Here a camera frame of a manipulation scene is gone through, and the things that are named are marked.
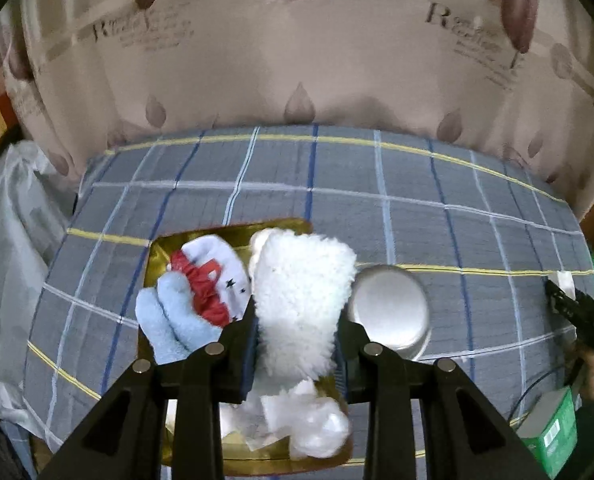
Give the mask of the light blue towel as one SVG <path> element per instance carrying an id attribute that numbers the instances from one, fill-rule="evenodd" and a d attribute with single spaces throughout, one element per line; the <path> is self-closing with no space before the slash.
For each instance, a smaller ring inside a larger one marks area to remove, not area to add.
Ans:
<path id="1" fill-rule="evenodd" d="M 165 272 L 155 287 L 142 288 L 138 293 L 137 320 L 158 365 L 183 361 L 221 336 L 221 327 L 194 311 L 193 298 L 189 282 L 177 271 Z"/>

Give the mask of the clear plastic bag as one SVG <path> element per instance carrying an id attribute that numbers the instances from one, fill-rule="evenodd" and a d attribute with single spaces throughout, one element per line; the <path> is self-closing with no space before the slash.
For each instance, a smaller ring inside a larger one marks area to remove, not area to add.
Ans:
<path id="1" fill-rule="evenodd" d="M 220 405 L 220 431 L 224 438 L 239 434 L 251 452 L 286 439 L 293 460 L 323 460 L 344 446 L 350 422 L 335 399 L 318 393 L 313 380 L 281 384 L 262 377 L 243 403 Z"/>

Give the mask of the red white printed cloth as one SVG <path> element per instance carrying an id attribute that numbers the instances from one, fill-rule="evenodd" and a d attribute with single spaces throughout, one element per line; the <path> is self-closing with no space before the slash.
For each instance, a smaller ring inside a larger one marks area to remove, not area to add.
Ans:
<path id="1" fill-rule="evenodd" d="M 190 240 L 170 255 L 167 269 L 186 277 L 194 311 L 211 325 L 224 328 L 244 315 L 249 278 L 241 258 L 223 238 L 209 234 Z"/>

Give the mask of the white fluffy plush toy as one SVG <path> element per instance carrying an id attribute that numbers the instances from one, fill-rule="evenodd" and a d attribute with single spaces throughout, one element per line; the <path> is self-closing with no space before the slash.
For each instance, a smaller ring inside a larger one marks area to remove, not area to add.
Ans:
<path id="1" fill-rule="evenodd" d="M 262 368 L 297 380 L 331 374 L 338 319 L 357 275 L 355 251 L 334 237 L 278 228 L 254 234 L 249 248 Z"/>

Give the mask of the white sponge block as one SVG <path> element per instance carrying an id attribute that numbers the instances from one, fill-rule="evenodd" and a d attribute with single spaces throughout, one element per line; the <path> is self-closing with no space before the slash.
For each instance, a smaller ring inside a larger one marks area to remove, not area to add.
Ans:
<path id="1" fill-rule="evenodd" d="M 554 271 L 548 276 L 548 279 L 567 297 L 572 300 L 576 299 L 576 285 L 574 284 L 574 276 L 570 271 Z"/>

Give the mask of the green booklet package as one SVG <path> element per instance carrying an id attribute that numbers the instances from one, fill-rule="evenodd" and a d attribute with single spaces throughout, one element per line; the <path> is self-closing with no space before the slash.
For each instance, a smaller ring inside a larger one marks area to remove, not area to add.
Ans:
<path id="1" fill-rule="evenodd" d="M 547 477 L 554 479 L 577 445 L 576 411 L 569 387 L 542 394 L 517 430 Z"/>

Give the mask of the grey plaid tablecloth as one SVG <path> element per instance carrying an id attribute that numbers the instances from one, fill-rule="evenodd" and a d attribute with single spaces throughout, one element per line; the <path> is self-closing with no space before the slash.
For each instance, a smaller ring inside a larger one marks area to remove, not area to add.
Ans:
<path id="1" fill-rule="evenodd" d="M 184 131 L 91 160 L 30 330 L 24 398 L 56 450 L 138 353 L 134 300 L 155 238 L 303 218 L 359 266 L 410 271 L 431 304 L 423 360 L 449 356 L 520 422 L 562 382 L 571 327 L 544 281 L 594 292 L 568 204 L 521 167 L 436 140 L 297 126 Z"/>

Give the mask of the gold red tin box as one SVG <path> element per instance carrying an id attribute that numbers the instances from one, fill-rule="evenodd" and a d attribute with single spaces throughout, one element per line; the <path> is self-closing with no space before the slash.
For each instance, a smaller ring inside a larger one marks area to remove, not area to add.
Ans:
<path id="1" fill-rule="evenodd" d="M 297 234 L 313 232 L 312 223 L 303 218 L 280 218 L 251 223 L 240 223 L 234 226 L 214 226 L 213 228 L 185 231 L 160 236 L 152 241 L 148 248 L 145 263 L 143 285 L 154 286 L 157 278 L 166 271 L 170 256 L 183 244 L 204 235 L 221 237 L 237 253 L 242 263 L 249 263 L 251 248 L 250 239 L 264 229 L 292 230 Z M 315 388 L 321 396 L 335 399 L 345 412 L 346 386 L 344 367 L 340 364 L 341 353 L 334 353 L 335 372 L 318 379 Z M 223 456 L 223 472 L 227 477 L 270 477 L 282 474 L 312 474 L 313 472 L 343 466 L 350 460 L 353 442 L 347 439 L 338 453 L 330 458 L 314 458 L 306 456 L 293 460 L 289 456 L 289 440 L 284 438 L 263 448 L 251 450 L 244 437 L 237 431 L 231 432 L 221 440 Z"/>

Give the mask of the stainless steel bowl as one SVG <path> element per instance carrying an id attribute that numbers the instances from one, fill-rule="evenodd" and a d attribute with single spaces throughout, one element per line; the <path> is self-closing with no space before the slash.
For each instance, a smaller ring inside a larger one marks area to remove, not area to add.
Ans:
<path id="1" fill-rule="evenodd" d="M 347 303 L 350 321 L 371 341 L 417 361 L 431 340 L 431 307 L 419 280 L 397 266 L 378 264 L 355 277 Z"/>

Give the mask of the grey plastic cover sheet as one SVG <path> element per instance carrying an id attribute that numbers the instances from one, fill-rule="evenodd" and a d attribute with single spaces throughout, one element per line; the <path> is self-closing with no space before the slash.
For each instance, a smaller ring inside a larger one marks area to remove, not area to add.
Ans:
<path id="1" fill-rule="evenodd" d="M 0 157 L 0 418 L 27 428 L 20 385 L 30 326 L 75 198 L 34 142 Z"/>

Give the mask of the beige leaf-print curtain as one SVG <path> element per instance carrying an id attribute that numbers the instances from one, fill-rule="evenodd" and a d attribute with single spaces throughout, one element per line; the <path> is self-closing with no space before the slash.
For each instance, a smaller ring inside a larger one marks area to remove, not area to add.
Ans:
<path id="1" fill-rule="evenodd" d="M 579 0 L 9 0 L 0 96 L 66 176 L 152 132 L 413 132 L 594 204 L 594 23 Z"/>

